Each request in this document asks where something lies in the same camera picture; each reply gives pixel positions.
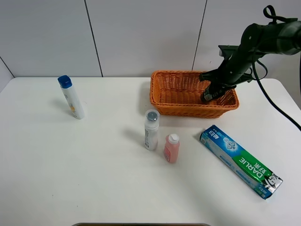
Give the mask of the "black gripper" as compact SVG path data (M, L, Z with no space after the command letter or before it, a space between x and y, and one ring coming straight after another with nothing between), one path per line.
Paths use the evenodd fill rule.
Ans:
M210 81L213 85L222 87L224 91L235 89L242 82L251 82L252 76L246 71L252 64L251 51L234 51L225 52L220 50L219 55L224 57L222 64L217 70L201 72L199 81Z

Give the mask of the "dark green robot arm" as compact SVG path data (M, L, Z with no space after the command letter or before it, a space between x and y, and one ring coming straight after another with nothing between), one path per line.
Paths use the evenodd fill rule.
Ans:
M246 71L267 54L295 55L301 50L301 22L292 21L269 25L251 24L243 32L240 45L220 45L221 65L201 73L200 81L210 81L221 87L234 87L251 82Z

